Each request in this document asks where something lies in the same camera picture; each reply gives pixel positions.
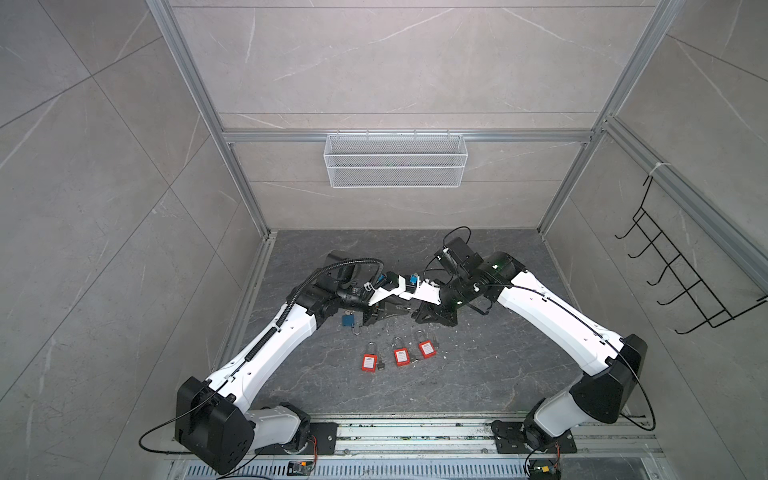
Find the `mounting plate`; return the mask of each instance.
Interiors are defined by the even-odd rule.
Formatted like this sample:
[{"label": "mounting plate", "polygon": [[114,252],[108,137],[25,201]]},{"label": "mounting plate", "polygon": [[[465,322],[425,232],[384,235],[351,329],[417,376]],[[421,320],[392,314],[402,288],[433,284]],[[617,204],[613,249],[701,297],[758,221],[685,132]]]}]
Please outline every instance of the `mounting plate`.
[{"label": "mounting plate", "polygon": [[[502,422],[497,420],[492,423],[491,430],[493,431],[496,442],[497,453],[530,453],[531,450],[525,444],[523,439],[521,427],[523,422]],[[565,433],[558,437],[558,444],[560,444],[560,453],[576,453],[576,443],[574,442],[574,436],[571,434],[571,430],[566,430]],[[558,450],[554,446],[545,450],[544,453],[557,453]]]},{"label": "mounting plate", "polygon": [[[310,435],[317,438],[317,455],[333,455],[336,450],[336,431],[338,429],[338,423],[310,423]],[[302,455],[312,454],[312,442],[307,442],[304,450],[299,453]],[[286,451],[279,444],[274,444],[264,447],[259,455],[286,455]]]}]

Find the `red padlock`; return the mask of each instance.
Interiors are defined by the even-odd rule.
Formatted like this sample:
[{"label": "red padlock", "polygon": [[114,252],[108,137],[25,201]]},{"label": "red padlock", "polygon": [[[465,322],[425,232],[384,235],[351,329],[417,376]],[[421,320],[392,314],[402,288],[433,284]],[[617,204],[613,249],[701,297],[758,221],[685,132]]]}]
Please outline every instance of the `red padlock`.
[{"label": "red padlock", "polygon": [[376,355],[376,344],[370,342],[366,347],[366,353],[362,356],[362,370],[363,372],[375,372],[376,363],[379,361],[379,356]]},{"label": "red padlock", "polygon": [[427,335],[423,331],[419,330],[416,332],[416,342],[419,343],[419,350],[421,350],[422,356],[424,356],[425,359],[437,355],[435,346],[427,339]]},{"label": "red padlock", "polygon": [[395,337],[392,347],[395,349],[395,364],[397,366],[406,366],[411,362],[411,356],[408,354],[406,343],[400,337]]}]

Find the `wall tile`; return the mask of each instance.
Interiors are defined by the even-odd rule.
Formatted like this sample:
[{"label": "wall tile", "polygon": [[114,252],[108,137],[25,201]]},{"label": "wall tile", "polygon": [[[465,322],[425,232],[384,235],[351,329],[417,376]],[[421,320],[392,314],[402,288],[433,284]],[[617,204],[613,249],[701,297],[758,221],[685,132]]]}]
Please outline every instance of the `wall tile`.
[{"label": "wall tile", "polygon": [[5,392],[167,185],[92,80],[0,129],[0,168]]},{"label": "wall tile", "polygon": [[224,128],[586,128],[597,112],[514,114],[228,114]]},{"label": "wall tile", "polygon": [[[323,148],[319,142],[260,142],[237,144],[235,151],[251,181],[325,182]],[[560,181],[579,148],[578,142],[468,142],[463,181]]]},{"label": "wall tile", "polygon": [[470,142],[462,181],[560,181],[580,148],[580,142]]},{"label": "wall tile", "polygon": [[0,126],[87,76],[37,2],[0,4]]},{"label": "wall tile", "polygon": [[161,36],[144,0],[41,0],[91,73]]},{"label": "wall tile", "polygon": [[260,244],[259,231],[256,230],[247,207],[240,202],[217,252],[241,287],[245,285]]},{"label": "wall tile", "polygon": [[[572,201],[547,235],[555,259],[585,315],[648,344],[641,381],[656,412],[656,436],[681,480],[743,478],[737,464],[680,374],[633,292]],[[646,412],[640,392],[632,412]]]},{"label": "wall tile", "polygon": [[762,0],[688,0],[670,35],[768,78],[768,4]]},{"label": "wall tile", "polygon": [[620,118],[768,248],[766,110],[768,81],[666,38]]},{"label": "wall tile", "polygon": [[[656,301],[674,297],[681,287],[667,273],[658,286],[649,286],[664,268],[652,250],[633,260],[647,244],[639,231],[618,240],[631,225],[631,215],[644,194],[645,172],[613,142],[601,145],[581,176],[572,198],[591,229],[597,234],[626,279],[637,300],[654,324],[667,351],[674,358],[698,402],[704,408],[720,437],[739,463],[747,478],[760,478],[768,456],[755,452],[749,438],[768,429],[768,408],[763,399],[768,393],[768,367],[764,358],[764,335],[768,306],[760,307],[719,329],[708,326],[680,336],[674,329],[686,330],[703,320],[688,299],[669,306]],[[733,264],[730,258],[674,203],[658,186],[652,186],[645,204],[658,225],[664,229],[684,256],[696,268],[725,306],[737,313],[763,294]],[[657,231],[649,223],[641,223]],[[658,242],[664,247],[665,241]],[[664,248],[662,252],[672,258]],[[675,270],[687,285],[693,274],[678,260]],[[713,315],[720,307],[704,288],[692,290],[704,312]]]},{"label": "wall tile", "polygon": [[0,402],[9,478],[95,478],[213,255],[169,190]]},{"label": "wall tile", "polygon": [[213,139],[208,138],[171,188],[217,247],[240,203],[240,193]]},{"label": "wall tile", "polygon": [[[218,255],[214,255],[128,417],[102,478],[154,478],[159,468],[167,467],[158,455],[139,449],[136,439],[175,417],[176,391],[182,383],[190,376],[205,379],[216,369],[216,355],[232,324],[239,296],[240,288],[234,278]],[[172,431],[170,426],[159,430],[147,437],[147,444],[155,449],[183,449],[170,440]]]},{"label": "wall tile", "polygon": [[328,181],[323,142],[235,144],[237,160],[252,181]]},{"label": "wall tile", "polygon": [[208,136],[176,62],[160,39],[95,76],[170,184]]},{"label": "wall tile", "polygon": [[339,188],[251,182],[271,228],[533,228],[558,181],[464,182],[458,188]]},{"label": "wall tile", "polygon": [[[477,0],[171,0],[177,7],[476,7]],[[636,7],[654,0],[483,0],[485,7]]]},{"label": "wall tile", "polygon": [[174,11],[219,111],[503,113],[600,110],[652,9]]}]

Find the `metal grate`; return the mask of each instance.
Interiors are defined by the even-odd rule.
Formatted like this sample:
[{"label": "metal grate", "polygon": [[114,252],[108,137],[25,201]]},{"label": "metal grate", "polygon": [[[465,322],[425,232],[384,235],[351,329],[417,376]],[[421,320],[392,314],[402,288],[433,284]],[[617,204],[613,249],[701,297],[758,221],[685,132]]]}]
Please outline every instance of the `metal grate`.
[{"label": "metal grate", "polygon": [[331,187],[458,187],[467,162],[460,134],[331,134]]},{"label": "metal grate", "polygon": [[[272,480],[294,480],[287,474],[288,460],[255,460],[238,475],[261,475]],[[218,475],[200,461],[190,462],[184,480],[211,480]],[[527,478],[522,458],[321,458],[310,478],[316,480],[387,480],[394,478],[451,478],[474,480]]]}]

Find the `black wire rack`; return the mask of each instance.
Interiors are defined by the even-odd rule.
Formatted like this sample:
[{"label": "black wire rack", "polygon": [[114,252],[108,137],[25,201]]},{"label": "black wire rack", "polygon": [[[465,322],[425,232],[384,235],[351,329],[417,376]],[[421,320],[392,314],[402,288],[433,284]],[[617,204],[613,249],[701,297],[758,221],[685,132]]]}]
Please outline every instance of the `black wire rack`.
[{"label": "black wire rack", "polygon": [[[621,239],[625,238],[627,235],[629,235],[632,230],[637,228],[645,236],[646,240],[648,240],[648,245],[646,245],[645,248],[641,252],[639,252],[637,255],[628,254],[627,256],[630,257],[630,258],[638,258],[640,255],[645,253],[649,248],[653,247],[653,249],[656,250],[656,253],[658,253],[659,257],[661,257],[661,259],[664,261],[664,269],[661,271],[661,275],[659,275],[659,278],[655,282],[649,282],[649,281],[646,280],[646,283],[648,285],[651,285],[651,286],[658,285],[659,282],[661,282],[661,279],[664,278],[664,274],[667,273],[667,272],[671,272],[672,275],[674,275],[675,280],[677,280],[677,283],[679,283],[680,287],[682,287],[683,291],[678,293],[672,300],[668,300],[666,302],[660,302],[660,301],[657,300],[656,303],[658,303],[659,305],[669,305],[670,303],[674,302],[675,300],[677,300],[677,299],[681,298],[683,295],[685,295],[685,296],[687,296],[690,299],[691,302],[694,303],[694,305],[696,306],[697,310],[699,310],[699,313],[701,313],[701,316],[704,318],[703,322],[695,325],[691,329],[685,330],[684,332],[681,332],[681,331],[675,329],[675,333],[677,333],[679,335],[685,335],[687,333],[693,332],[695,329],[699,328],[700,326],[704,325],[705,323],[707,325],[711,326],[712,328],[717,328],[718,326],[725,325],[729,321],[742,316],[744,313],[747,313],[747,312],[749,312],[751,310],[756,309],[758,306],[763,305],[766,301],[768,301],[768,295],[765,295],[765,296],[759,298],[757,300],[757,302],[755,303],[755,305],[752,305],[750,308],[742,310],[741,312],[738,312],[735,315],[732,314],[725,307],[725,305],[723,305],[723,302],[721,302],[720,299],[717,297],[717,295],[715,295],[715,292],[713,292],[712,289],[710,288],[710,286],[707,285],[707,282],[704,281],[704,279],[701,277],[701,275],[699,275],[699,273],[696,271],[696,269],[690,264],[688,259],[682,254],[682,252],[680,252],[680,249],[677,248],[677,245],[674,244],[672,239],[669,238],[667,236],[667,234],[661,229],[661,227],[659,227],[659,224],[656,223],[656,220],[654,220],[654,218],[647,212],[647,210],[645,210],[645,207],[644,207],[645,199],[648,196],[648,191],[650,190],[650,185],[653,183],[653,181],[654,181],[654,179],[649,175],[648,177],[646,177],[645,182],[643,182],[643,185],[645,186],[645,184],[647,184],[647,187],[645,188],[645,194],[643,195],[643,200],[640,202],[640,207],[637,209],[637,211],[632,216],[633,223],[632,223],[632,226],[630,227],[630,229],[627,230],[627,232],[624,235],[621,235],[621,236],[614,235],[614,236],[616,238],[618,238],[619,240],[621,240]],[[643,228],[643,226],[640,225],[640,220],[642,220],[644,218],[648,219],[658,230],[658,233],[656,235],[654,235],[653,237],[651,237],[648,234],[648,232]],[[668,260],[667,257],[664,256],[661,253],[661,250],[659,250],[658,245],[656,245],[657,240],[662,239],[662,238],[664,240],[666,240],[672,246],[672,249],[674,250],[674,252],[673,252],[674,256],[670,260]],[[683,283],[683,280],[680,279],[680,275],[678,275],[678,272],[675,271],[674,264],[676,262],[677,263],[685,262],[685,265],[687,265],[688,268],[690,269],[690,271],[694,273],[695,281],[692,284],[690,284],[689,286],[685,286],[685,283]],[[717,305],[719,305],[720,309],[715,314],[708,316],[706,313],[704,313],[704,311],[701,308],[701,305],[699,304],[699,302],[696,300],[696,298],[694,298],[693,295],[691,295],[691,293],[690,293],[691,289],[693,289],[695,286],[699,286],[699,285],[701,285],[704,289],[706,289],[705,291],[708,292],[712,296],[712,298],[715,300],[715,302],[717,302]]]}]

